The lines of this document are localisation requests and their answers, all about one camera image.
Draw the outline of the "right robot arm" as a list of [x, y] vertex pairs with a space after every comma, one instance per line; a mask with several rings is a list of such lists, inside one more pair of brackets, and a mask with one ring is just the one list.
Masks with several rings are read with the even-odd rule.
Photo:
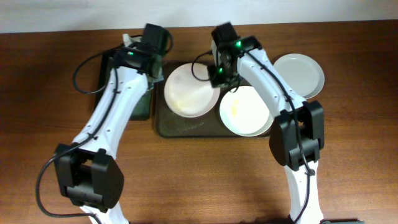
[[214, 64], [208, 67], [213, 87], [246, 80], [267, 105], [274, 121], [269, 147], [284, 168], [290, 193], [290, 222], [323, 223], [317, 187], [317, 168], [324, 147], [324, 111], [308, 102], [278, 74], [266, 51], [253, 36], [240, 37], [230, 22], [212, 32]]

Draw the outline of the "grey plate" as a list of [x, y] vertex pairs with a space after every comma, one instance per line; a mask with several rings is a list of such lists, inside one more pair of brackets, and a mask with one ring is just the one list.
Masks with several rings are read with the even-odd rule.
[[304, 54], [287, 54], [274, 63], [274, 68], [300, 96], [309, 99], [318, 95], [325, 84], [321, 66]]

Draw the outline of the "pink white plate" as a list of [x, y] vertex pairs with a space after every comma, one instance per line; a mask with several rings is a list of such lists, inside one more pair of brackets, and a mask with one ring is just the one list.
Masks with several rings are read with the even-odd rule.
[[177, 67], [166, 79], [164, 98], [175, 114], [184, 118], [197, 118], [209, 112], [220, 97], [220, 89], [208, 80], [207, 66], [185, 63]]

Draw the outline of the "pale green plate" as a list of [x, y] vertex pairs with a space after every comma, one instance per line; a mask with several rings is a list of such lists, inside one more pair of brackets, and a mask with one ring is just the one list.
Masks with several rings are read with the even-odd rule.
[[274, 121], [268, 107], [252, 86], [227, 91], [221, 99], [219, 113], [228, 130], [244, 137], [266, 133]]

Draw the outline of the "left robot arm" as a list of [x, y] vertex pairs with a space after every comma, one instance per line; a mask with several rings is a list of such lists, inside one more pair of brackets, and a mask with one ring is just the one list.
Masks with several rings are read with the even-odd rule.
[[171, 33], [146, 24], [141, 35], [123, 36], [111, 50], [108, 82], [85, 127], [71, 145], [55, 150], [62, 196], [92, 223], [127, 223], [119, 199], [124, 175], [116, 163], [120, 139], [140, 99], [163, 80], [162, 59], [173, 46]]

